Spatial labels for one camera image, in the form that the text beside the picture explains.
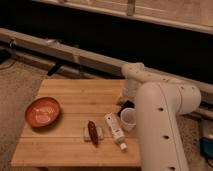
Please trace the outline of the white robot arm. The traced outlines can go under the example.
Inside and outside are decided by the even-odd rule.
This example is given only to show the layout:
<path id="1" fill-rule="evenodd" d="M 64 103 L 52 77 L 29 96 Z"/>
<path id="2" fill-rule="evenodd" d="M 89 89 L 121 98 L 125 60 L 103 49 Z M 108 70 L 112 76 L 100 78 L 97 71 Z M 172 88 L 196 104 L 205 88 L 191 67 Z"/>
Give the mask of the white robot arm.
<path id="1" fill-rule="evenodd" d="M 175 77 L 126 63 L 123 94 L 134 103 L 142 171 L 189 171 L 176 115 L 195 111 L 200 90 Z"/>

